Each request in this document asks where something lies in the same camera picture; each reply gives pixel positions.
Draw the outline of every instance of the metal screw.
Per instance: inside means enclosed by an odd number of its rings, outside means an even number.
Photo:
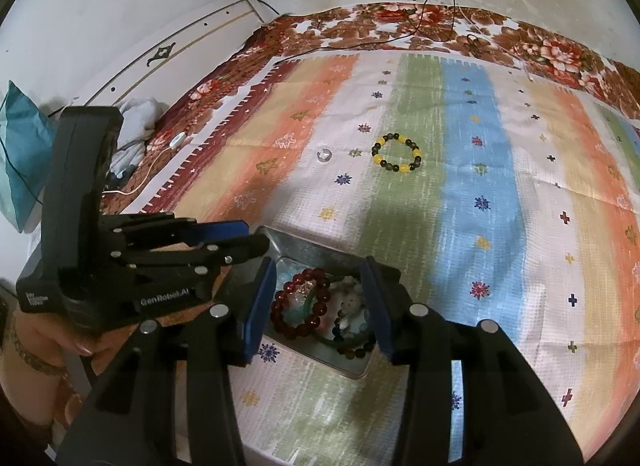
[[[422,318],[423,316],[427,316],[429,314],[429,308],[422,303],[414,303],[410,308],[409,312],[418,318]]]
[[[140,324],[140,332],[142,334],[151,334],[158,328],[158,324],[153,320],[145,320]]]
[[[482,320],[480,322],[480,328],[484,332],[488,332],[489,334],[495,334],[498,332],[500,328],[499,325],[493,320]]]
[[[213,318],[222,318],[229,314],[229,308],[223,303],[217,303],[209,309],[209,314],[213,316]]]

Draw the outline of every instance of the orange stripe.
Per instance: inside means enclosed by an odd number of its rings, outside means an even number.
[[[300,62],[201,173],[175,208],[176,216],[258,222],[275,188],[298,162],[316,119],[351,76],[357,59],[350,55]],[[275,145],[288,134],[295,144],[288,149]],[[244,209],[236,203],[241,195],[245,195]]]
[[[633,366],[634,354],[640,339],[640,327],[634,320],[634,309],[640,301],[640,289],[633,279],[633,266],[638,257],[638,225],[633,211],[620,208],[618,198],[631,204],[628,190],[615,159],[605,149],[599,151],[596,145],[602,141],[590,118],[575,94],[560,88],[555,89],[558,103],[575,126],[582,149],[591,161],[600,206],[603,211],[601,223],[609,229],[610,247],[616,263],[618,295],[620,300],[620,320],[618,334],[618,366],[615,382],[612,385],[612,397],[605,417],[599,418],[600,425],[583,450],[585,458],[590,458],[606,441],[611,431],[620,422],[621,416],[630,406],[636,395],[640,381],[640,371]]]

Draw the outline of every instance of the metal tray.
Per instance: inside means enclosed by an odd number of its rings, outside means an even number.
[[[276,290],[280,290],[284,282],[289,281],[293,274],[301,272],[306,267],[321,267],[329,275],[334,276],[354,276],[356,278],[360,276],[360,264],[363,259],[359,256],[349,255],[272,227],[261,226],[255,232],[266,235],[271,241],[266,256],[276,262],[278,274]],[[244,284],[251,282],[259,266],[260,260],[257,258],[233,266],[222,283],[216,300],[227,304],[237,301],[238,298],[234,292],[242,290]],[[385,277],[391,280],[398,281],[400,278],[398,269],[381,265],[381,271]],[[264,333],[293,351],[329,366],[352,379],[358,379],[365,375],[371,357],[371,353],[367,353],[363,359],[348,360],[338,354],[334,348],[324,345],[314,337],[287,340],[283,335],[274,331],[270,321],[267,322]]]

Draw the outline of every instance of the pillow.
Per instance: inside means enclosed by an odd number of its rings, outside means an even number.
[[[20,232],[47,180],[54,132],[49,119],[9,81],[0,107],[0,212]]]

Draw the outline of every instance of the bed sheet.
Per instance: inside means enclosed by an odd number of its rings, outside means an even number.
[[[399,6],[385,10],[401,20]],[[385,23],[374,23],[378,34]],[[298,27],[316,25],[299,19],[286,38],[305,33]],[[640,386],[639,109],[623,83],[611,83],[620,79],[615,67],[591,53],[591,68],[580,65],[576,76],[572,63],[587,58],[565,52],[564,40],[542,49],[544,40],[523,47],[520,39],[513,51],[522,56],[510,60],[489,41],[493,58],[418,38],[402,49],[278,63],[263,40],[240,54],[267,57],[245,81],[263,74],[233,110],[220,102],[210,135],[142,210],[242,218],[373,255],[401,269],[412,298],[446,319],[494,319],[591,457]],[[527,48],[532,58],[523,61]],[[206,123],[202,110],[215,108],[224,76],[215,72],[177,103],[159,146],[177,128]],[[370,147],[396,131],[423,153],[408,174],[372,163]],[[322,148],[329,162],[316,157]],[[400,162],[405,152],[392,148],[389,157]],[[390,462],[406,370],[377,351],[367,375],[352,380],[264,338],[251,366],[230,376],[246,445],[300,465]],[[452,457],[463,403],[458,380]]]

